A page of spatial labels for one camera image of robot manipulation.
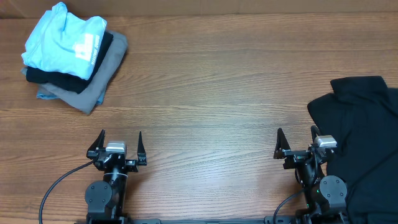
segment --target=wooden tabletop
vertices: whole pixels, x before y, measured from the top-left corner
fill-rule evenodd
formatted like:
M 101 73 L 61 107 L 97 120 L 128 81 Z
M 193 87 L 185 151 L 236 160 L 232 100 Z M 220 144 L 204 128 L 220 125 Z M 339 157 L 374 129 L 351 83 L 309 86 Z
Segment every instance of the wooden tabletop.
M 294 149 L 311 142 L 307 103 L 330 80 L 382 75 L 398 87 L 398 13 L 107 18 L 127 36 L 123 65 L 91 115 L 36 99 L 19 73 L 37 19 L 0 20 L 0 223 L 37 223 L 44 193 L 86 162 L 101 129 L 148 166 L 129 175 L 133 218 L 263 218 L 299 190 L 273 160 L 277 128 Z M 47 199 L 44 223 L 86 215 L 87 167 Z M 303 208 L 292 200 L 281 214 Z

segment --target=gray cloth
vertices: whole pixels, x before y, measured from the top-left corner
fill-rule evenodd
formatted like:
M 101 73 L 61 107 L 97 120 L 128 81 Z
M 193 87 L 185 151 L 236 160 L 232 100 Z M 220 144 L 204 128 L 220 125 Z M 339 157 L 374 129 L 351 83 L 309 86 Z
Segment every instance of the gray cloth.
M 109 47 L 101 66 L 91 83 L 80 94 L 73 91 L 66 91 L 51 83 L 40 84 L 40 86 L 50 93 L 53 93 L 70 106 L 90 114 L 102 92 L 106 90 L 109 79 L 118 69 L 124 53 L 127 50 L 128 43 L 126 36 L 114 31 L 107 30 L 113 34 L 113 41 Z

